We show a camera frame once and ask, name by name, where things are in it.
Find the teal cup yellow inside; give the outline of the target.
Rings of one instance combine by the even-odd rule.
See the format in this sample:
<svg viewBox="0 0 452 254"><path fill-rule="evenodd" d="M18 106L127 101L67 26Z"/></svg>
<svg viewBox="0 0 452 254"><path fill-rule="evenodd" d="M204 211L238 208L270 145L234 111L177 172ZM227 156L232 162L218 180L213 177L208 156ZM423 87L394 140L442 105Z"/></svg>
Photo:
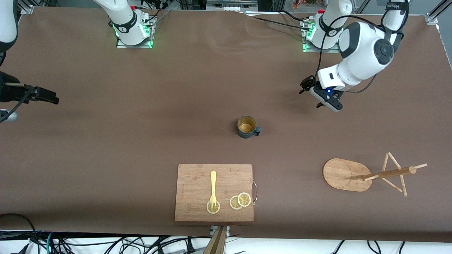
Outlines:
<svg viewBox="0 0 452 254"><path fill-rule="evenodd" d="M236 123L236 131L239 137L247 139L252 136L259 136L261 128L257 126L256 120L253 117L242 116Z"/></svg>

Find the wooden cup rack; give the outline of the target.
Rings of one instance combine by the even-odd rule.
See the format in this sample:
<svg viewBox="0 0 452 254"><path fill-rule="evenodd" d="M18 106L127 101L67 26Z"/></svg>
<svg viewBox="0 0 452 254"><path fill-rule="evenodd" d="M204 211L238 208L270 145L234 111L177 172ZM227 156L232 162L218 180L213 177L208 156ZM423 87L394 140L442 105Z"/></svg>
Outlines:
<svg viewBox="0 0 452 254"><path fill-rule="evenodd" d="M401 167L394 156L385 154L380 172L372 173L371 170L355 161L341 158L332 158L323 165L322 175L325 182L334 189L364 192L370 189L374 181L382 180L394 190L407 196L405 175L414 175L418 169L427 167L423 163L415 166Z"/></svg>

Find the grey power strip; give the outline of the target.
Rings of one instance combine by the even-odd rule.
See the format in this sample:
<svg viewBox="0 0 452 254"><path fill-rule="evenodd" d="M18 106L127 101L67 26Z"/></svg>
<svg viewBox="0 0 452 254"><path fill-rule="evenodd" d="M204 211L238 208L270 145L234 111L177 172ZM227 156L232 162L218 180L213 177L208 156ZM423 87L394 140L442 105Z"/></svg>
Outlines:
<svg viewBox="0 0 452 254"><path fill-rule="evenodd" d="M206 0L206 10L258 11L258 0Z"/></svg>

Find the brown table cover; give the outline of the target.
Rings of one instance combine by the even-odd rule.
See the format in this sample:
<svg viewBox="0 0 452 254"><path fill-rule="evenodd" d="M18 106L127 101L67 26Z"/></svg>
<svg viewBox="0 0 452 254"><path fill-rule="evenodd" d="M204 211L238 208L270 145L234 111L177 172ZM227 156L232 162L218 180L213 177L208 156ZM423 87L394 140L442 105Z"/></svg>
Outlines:
<svg viewBox="0 0 452 254"><path fill-rule="evenodd" d="M410 16L394 61L344 109L300 82L318 54L297 29L242 13L171 11L152 49L116 48L97 8L36 8L2 71L55 91L0 123L0 214L37 230L206 235L174 219L179 164L251 164L254 221L242 237L452 242L452 69L439 31ZM250 116L259 136L239 137ZM374 181L330 187L326 161L380 172L390 152L407 196Z"/></svg>

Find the yellow plastic fork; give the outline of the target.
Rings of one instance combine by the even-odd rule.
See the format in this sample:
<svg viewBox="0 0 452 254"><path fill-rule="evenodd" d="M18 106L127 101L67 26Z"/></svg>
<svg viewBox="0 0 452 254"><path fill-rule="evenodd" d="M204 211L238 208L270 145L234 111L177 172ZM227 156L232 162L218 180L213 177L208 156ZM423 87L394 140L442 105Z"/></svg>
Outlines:
<svg viewBox="0 0 452 254"><path fill-rule="evenodd" d="M212 171L210 173L210 186L211 186L211 195L209 199L210 209L214 210L216 208L216 171Z"/></svg>

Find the wooden cutting board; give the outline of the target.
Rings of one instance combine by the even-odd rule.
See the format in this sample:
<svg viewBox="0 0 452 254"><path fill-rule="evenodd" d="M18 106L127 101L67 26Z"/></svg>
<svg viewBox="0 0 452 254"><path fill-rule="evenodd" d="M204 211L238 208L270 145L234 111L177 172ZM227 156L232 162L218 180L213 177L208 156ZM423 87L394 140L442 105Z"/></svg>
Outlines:
<svg viewBox="0 0 452 254"><path fill-rule="evenodd" d="M216 171L216 199L221 209L216 214L207 212L210 199L210 173ZM239 225L255 219L251 204L234 210L230 198L242 192L252 195L253 166L250 164L179 164L175 217L177 222L200 225Z"/></svg>

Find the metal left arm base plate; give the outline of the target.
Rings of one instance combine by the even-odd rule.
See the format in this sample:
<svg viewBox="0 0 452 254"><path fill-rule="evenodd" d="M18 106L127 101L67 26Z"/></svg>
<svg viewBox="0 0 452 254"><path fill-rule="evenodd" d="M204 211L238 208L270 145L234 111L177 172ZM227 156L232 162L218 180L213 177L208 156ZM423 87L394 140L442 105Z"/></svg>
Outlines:
<svg viewBox="0 0 452 254"><path fill-rule="evenodd" d="M300 25L303 28L301 32L303 51L319 53L322 50L323 53L339 53L339 35L332 37L326 36L322 46L324 31L321 28L316 27L316 22L315 16L310 16L309 18L300 21Z"/></svg>

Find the wooden post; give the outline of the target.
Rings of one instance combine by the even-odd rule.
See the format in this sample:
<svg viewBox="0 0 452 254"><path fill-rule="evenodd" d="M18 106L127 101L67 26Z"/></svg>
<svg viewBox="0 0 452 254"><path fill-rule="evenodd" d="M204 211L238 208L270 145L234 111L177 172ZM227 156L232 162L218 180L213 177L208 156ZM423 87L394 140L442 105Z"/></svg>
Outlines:
<svg viewBox="0 0 452 254"><path fill-rule="evenodd" d="M202 254L224 254L229 232L228 226L216 226L213 236Z"/></svg>

